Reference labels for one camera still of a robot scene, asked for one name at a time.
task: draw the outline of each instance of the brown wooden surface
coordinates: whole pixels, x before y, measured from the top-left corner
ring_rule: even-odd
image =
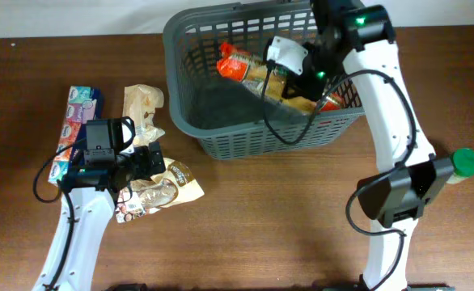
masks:
[[[474,149],[474,27],[399,29],[398,41],[426,136],[444,150]],[[30,289],[52,241],[60,205],[37,202],[31,185],[56,149],[70,85],[98,87],[104,117],[117,117],[124,86],[138,83],[167,93],[161,36],[0,40],[0,289]],[[204,154],[166,108],[155,123],[167,132],[164,155],[188,165],[205,196],[129,224],[112,221],[94,290],[121,282],[252,288],[358,278],[368,238],[348,226],[344,208],[356,182],[376,173],[364,117],[325,147],[226,162]],[[55,191],[40,184],[41,193]],[[367,226],[357,205],[353,216]],[[474,290],[474,178],[446,186],[426,209],[407,276]]]

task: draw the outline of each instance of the snack bag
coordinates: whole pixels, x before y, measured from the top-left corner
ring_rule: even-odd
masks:
[[[147,85],[124,88],[122,116],[129,116],[134,121],[136,131],[134,146],[147,146],[165,134],[162,129],[156,128],[153,124],[156,108],[162,107],[163,92],[159,88]]]
[[[170,158],[163,160],[167,170],[150,177],[152,181],[131,182],[132,198],[128,188],[121,191],[118,201],[122,203],[119,203],[115,210],[119,223],[196,200],[205,194],[192,172],[183,163]]]
[[[235,46],[223,43],[219,48],[222,59],[217,62],[217,69],[221,76],[231,78],[242,83],[253,94],[260,97],[264,88],[265,78],[268,72],[266,64],[258,57],[249,52],[237,49]],[[287,72],[277,67],[269,75],[265,97],[271,103],[279,103],[282,106],[294,108],[303,115],[310,115],[316,107],[316,102],[303,96],[284,98],[286,90]],[[333,93],[335,98],[328,98],[321,111],[343,108],[342,98]]]

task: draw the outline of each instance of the laundry basket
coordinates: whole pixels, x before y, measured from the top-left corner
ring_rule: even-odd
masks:
[[[240,3],[182,11],[163,31],[171,118],[184,133],[197,138],[217,159],[241,158],[281,150],[321,146],[335,140],[364,114],[351,82],[337,93],[346,108],[321,112],[297,145],[281,143],[262,120],[260,98],[237,82],[219,76],[219,46],[228,42],[262,56],[273,36],[304,43],[317,37],[308,1]],[[307,117],[267,103],[272,126],[295,139]]]

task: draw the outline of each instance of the green bottle cap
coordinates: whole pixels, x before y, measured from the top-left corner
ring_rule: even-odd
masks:
[[[460,149],[455,151],[452,157],[455,173],[462,177],[474,175],[474,150]]]

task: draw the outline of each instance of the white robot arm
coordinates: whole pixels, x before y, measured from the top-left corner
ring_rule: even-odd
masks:
[[[90,290],[104,230],[111,220],[119,191],[136,179],[163,173],[158,142],[133,147],[134,123],[128,118],[89,120],[86,149],[73,158],[59,181],[61,216],[52,246],[33,291]],[[36,190],[34,194],[42,202]]]
[[[73,255],[68,255],[61,267],[70,228],[70,207],[63,196],[59,224],[33,291],[47,291],[52,286],[59,286],[60,291],[89,290],[91,287],[100,241],[115,205],[108,190],[96,191],[93,187],[73,189],[70,199],[75,223],[68,253]],[[58,268],[61,268],[61,275],[54,279]]]
[[[387,173],[378,183],[382,186],[377,187],[374,182],[376,187],[372,183],[368,191],[365,188],[365,192],[357,196],[371,219],[369,235],[392,232],[370,236],[362,287],[378,291],[406,289],[405,268],[411,235],[424,206],[436,197],[451,176],[453,166],[448,159],[434,160],[434,148],[414,117],[400,72],[395,33],[386,11],[381,6],[358,6],[354,0],[311,0],[311,8],[317,26],[325,27],[319,30],[321,46],[302,46],[275,36],[266,59],[291,71],[291,83],[299,84],[298,90],[306,89],[307,95],[316,95],[316,99],[325,89],[325,86],[307,87],[307,84],[318,83],[316,76],[340,72],[355,76],[352,81],[362,98],[375,144],[377,167],[380,173]],[[407,107],[396,86],[407,101]],[[360,186],[368,185],[374,178],[360,181]]]

